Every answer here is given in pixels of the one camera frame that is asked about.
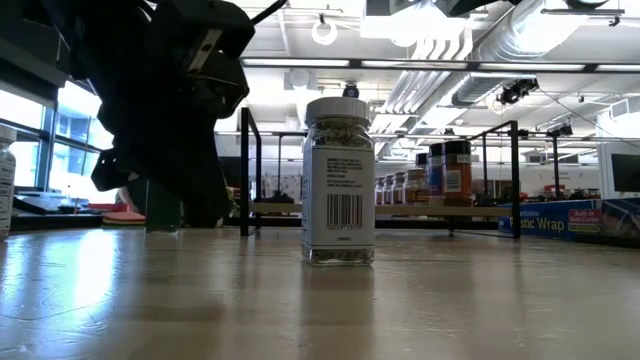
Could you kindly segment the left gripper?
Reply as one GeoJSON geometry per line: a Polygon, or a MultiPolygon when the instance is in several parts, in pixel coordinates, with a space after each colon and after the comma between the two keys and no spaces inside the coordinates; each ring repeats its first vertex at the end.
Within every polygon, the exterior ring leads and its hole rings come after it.
{"type": "MultiPolygon", "coordinates": [[[[108,65],[115,102],[151,124],[187,119],[212,125],[248,96],[240,56],[256,22],[227,1],[107,1],[103,36],[114,38],[108,65]]],[[[214,228],[231,210],[215,148],[155,150],[146,176],[182,203],[185,223],[214,228]]],[[[117,148],[103,150],[92,171],[105,192],[138,180],[117,148]]]]}

